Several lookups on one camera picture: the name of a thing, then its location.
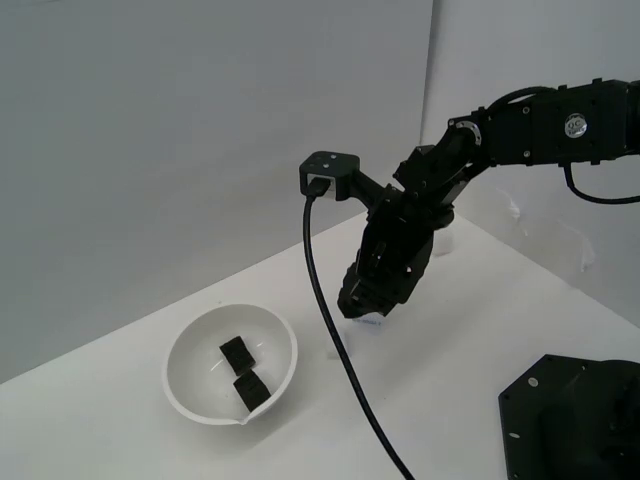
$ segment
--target black wire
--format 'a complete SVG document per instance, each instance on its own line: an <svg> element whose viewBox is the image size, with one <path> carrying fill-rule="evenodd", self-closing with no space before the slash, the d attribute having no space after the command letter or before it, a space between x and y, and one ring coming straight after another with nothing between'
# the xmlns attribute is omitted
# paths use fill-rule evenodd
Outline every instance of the black wire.
<svg viewBox="0 0 640 480"><path fill-rule="evenodd" d="M313 252L311 250L311 206L313 205L315 198L307 197L307 201L304 204L304 216L302 219L302 238L304 244L304 257L307 261L307 269L309 270L309 278L311 279L311 286L313 287L313 293L316 296L316 300L318 301L318 306L320 307L320 312L322 313L322 318L324 319L324 323L327 325L327 330L329 330L329 334L331 335L331 339L333 340L334 345L336 346L336 350L338 351L338 356L342 361L342 365L344 366L345 371L347 372L347 377L349 377L349 381L351 382L351 386L353 387L353 391L356 394L358 402L360 402L360 407L362 407L362 411L364 412L365 417L369 420L369 424L371 424L371 428L375 432L378 440L384 447L385 451L391 458L391 461L394 463L402 476L405 479L414 480L413 475L409 469L402 462L396 451L393 449L391 442L385 435L382 427L378 423L376 416L371 410L369 406L369 402L367 401L367 397L360 386L360 381L356 376L356 372L353 369L353 365L351 364L351 360L349 360L349 355L347 355L347 351L342 344L342 340L340 339L340 335L336 330L336 326L333 323L333 319L331 318L331 313L329 312L329 307L327 306L327 302L324 299L324 295L322 294L322 288L320 287L320 281L318 280L318 273L316 272L316 266L313 261Z"/></svg>
<svg viewBox="0 0 640 480"><path fill-rule="evenodd" d="M578 190L575 182L573 181L573 171L571 170L571 164L564 166L564 178L567 181L567 187L571 190L576 196L580 197L587 202L599 203L601 205L628 205L630 203L639 203L640 195L635 197L623 197L623 198L600 198L600 197L592 197L591 195L587 195L584 192Z"/></svg>

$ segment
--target robotic arm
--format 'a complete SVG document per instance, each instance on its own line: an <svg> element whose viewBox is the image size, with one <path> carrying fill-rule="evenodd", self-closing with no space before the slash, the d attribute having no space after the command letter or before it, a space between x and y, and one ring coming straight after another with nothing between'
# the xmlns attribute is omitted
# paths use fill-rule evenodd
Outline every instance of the robotic arm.
<svg viewBox="0 0 640 480"><path fill-rule="evenodd" d="M448 122L437 145L417 147L393 177L404 191L363 174L353 155L316 152L300 166L300 189L328 179L335 200L354 197L368 210L356 261L338 296L345 317L387 315L405 303L429 263L434 231L453 221L453 201L477 175L498 165L557 164L581 198L605 204L640 197L599 199L576 189L574 162L640 154L640 82L594 80L557 90L531 87L490 107Z"/></svg>

